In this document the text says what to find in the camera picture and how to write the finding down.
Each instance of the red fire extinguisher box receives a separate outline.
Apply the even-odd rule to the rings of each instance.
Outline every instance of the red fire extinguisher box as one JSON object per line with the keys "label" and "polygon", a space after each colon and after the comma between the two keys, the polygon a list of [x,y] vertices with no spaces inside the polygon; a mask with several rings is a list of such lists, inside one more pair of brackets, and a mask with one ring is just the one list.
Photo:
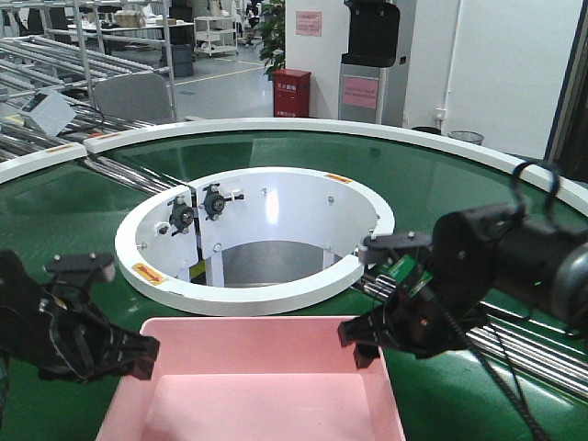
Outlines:
{"label": "red fire extinguisher box", "polygon": [[274,117],[307,118],[311,100],[311,73],[280,69],[274,80]]}

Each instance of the pink bin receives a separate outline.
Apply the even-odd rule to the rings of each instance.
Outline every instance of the pink bin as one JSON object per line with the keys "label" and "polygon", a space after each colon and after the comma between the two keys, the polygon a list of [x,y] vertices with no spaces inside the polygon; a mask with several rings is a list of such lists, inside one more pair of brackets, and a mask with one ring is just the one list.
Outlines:
{"label": "pink bin", "polygon": [[120,381],[96,440],[403,441],[384,359],[356,369],[345,319],[151,319],[153,379]]}

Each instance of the green plant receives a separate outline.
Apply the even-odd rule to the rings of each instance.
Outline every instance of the green plant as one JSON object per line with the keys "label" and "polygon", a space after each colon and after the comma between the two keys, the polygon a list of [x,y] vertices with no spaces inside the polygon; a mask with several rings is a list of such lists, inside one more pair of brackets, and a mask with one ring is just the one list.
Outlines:
{"label": "green plant", "polygon": [[270,0],[262,5],[260,23],[261,38],[264,47],[259,52],[259,59],[266,61],[266,75],[282,69],[286,62],[286,0]]}

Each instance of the green conveyor belt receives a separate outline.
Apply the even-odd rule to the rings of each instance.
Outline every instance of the green conveyor belt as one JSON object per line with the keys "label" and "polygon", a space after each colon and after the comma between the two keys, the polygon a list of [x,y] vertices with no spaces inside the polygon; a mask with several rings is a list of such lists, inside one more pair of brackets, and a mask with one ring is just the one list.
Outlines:
{"label": "green conveyor belt", "polygon": [[[430,232],[455,209],[510,201],[509,176],[443,153],[349,135],[257,131],[198,135],[148,142],[108,154],[189,181],[224,170],[285,165],[345,175],[379,192],[390,204],[397,231]],[[543,194],[525,187],[532,212]],[[15,250],[28,272],[44,280],[41,265],[54,254],[114,252],[119,223],[146,195],[70,163],[0,186],[0,246]],[[563,204],[562,223],[588,224]],[[138,329],[149,317],[185,315],[147,300],[118,274],[97,285],[94,301],[110,319]],[[493,299],[520,307],[499,294]],[[371,300],[352,289],[296,314],[367,311]],[[530,440],[506,399],[467,353],[429,360],[387,351],[390,379],[409,441]],[[116,379],[88,385],[46,382],[36,370],[11,362],[10,397],[0,440],[92,440]],[[588,439],[588,403],[523,376],[536,418],[557,441]]]}

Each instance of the orange warning label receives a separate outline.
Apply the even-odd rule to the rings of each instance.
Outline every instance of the orange warning label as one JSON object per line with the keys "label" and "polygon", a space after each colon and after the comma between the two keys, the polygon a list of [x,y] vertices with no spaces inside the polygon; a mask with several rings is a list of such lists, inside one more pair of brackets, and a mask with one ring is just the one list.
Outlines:
{"label": "orange warning label", "polygon": [[114,138],[115,136],[120,136],[119,132],[116,133],[109,133],[108,135],[100,135],[100,136],[96,136],[94,139],[95,140],[107,140],[108,138]]}
{"label": "orange warning label", "polygon": [[152,285],[159,285],[160,283],[163,283],[165,281],[165,277],[163,275],[159,274],[154,269],[149,268],[145,264],[135,264],[132,266],[132,269],[137,271],[137,274],[139,274],[139,276],[143,277]]}
{"label": "orange warning label", "polygon": [[350,182],[353,182],[353,180],[349,179],[348,177],[342,177],[339,175],[334,175],[332,173],[327,173],[326,176],[330,177],[331,179],[334,179],[335,181],[343,182],[344,184],[349,184]]}
{"label": "orange warning label", "polygon": [[60,152],[61,150],[66,150],[69,148],[74,147],[73,144],[64,144],[64,145],[60,145],[59,147],[53,147],[50,149],[45,150],[46,153],[55,153],[55,152]]}

